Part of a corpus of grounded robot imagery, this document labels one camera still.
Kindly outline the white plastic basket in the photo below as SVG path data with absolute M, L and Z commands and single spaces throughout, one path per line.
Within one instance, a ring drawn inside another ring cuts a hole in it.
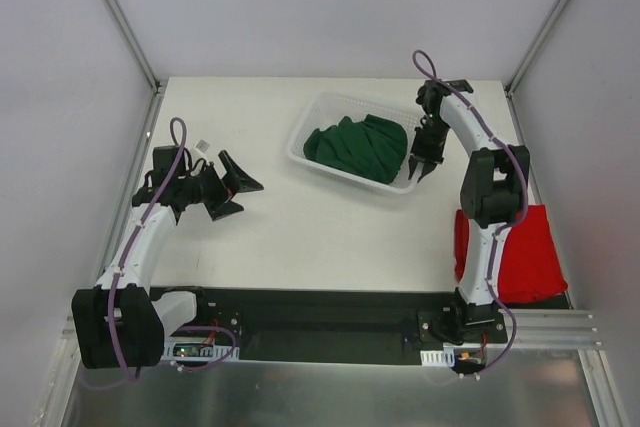
M 361 189 L 381 194 L 397 195 L 412 192 L 417 185 L 418 174 L 414 173 L 409 176 L 409 153 L 406 153 L 399 173 L 390 184 L 374 182 L 373 180 L 312 162 L 305 157 L 303 145 L 315 129 L 324 130 L 327 127 L 336 125 L 343 117 L 350 117 L 353 121 L 361 121 L 365 119 L 367 114 L 399 124 L 407 134 L 410 145 L 415 137 L 414 128 L 419 125 L 422 117 L 418 111 L 385 99 L 358 97 L 331 91 L 321 92 L 302 109 L 286 144 L 287 157 L 307 170 Z

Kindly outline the red t shirt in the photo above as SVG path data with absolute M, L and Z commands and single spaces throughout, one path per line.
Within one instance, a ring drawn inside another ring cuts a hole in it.
M 545 206 L 531 205 L 526 219 L 511 229 L 493 278 L 505 304 L 533 304 L 568 289 Z

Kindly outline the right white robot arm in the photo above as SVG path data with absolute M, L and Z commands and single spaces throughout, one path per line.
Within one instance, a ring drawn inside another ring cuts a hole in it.
M 473 341 L 498 322 L 506 240 L 528 209 L 529 150 L 499 139 L 470 102 L 472 93 L 465 80 L 424 82 L 416 98 L 424 116 L 408 158 L 409 174 L 423 179 L 443 163 L 450 132 L 468 155 L 460 189 L 469 225 L 465 270 L 451 307 L 429 322 L 431 335 L 454 345 Z

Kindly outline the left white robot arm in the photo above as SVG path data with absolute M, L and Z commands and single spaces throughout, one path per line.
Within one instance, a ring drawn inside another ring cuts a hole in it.
M 188 207 L 201 205 L 217 221 L 242 212 L 233 200 L 237 194 L 263 190 L 227 151 L 218 157 L 223 176 L 210 162 L 193 171 L 184 147 L 154 148 L 152 168 L 132 198 L 122 243 L 96 284 L 77 290 L 72 299 L 86 368 L 152 367 L 171 334 L 182 328 L 199 336 L 210 328 L 212 313 L 198 303 L 195 290 L 171 290 L 153 300 L 150 286 L 164 245 Z

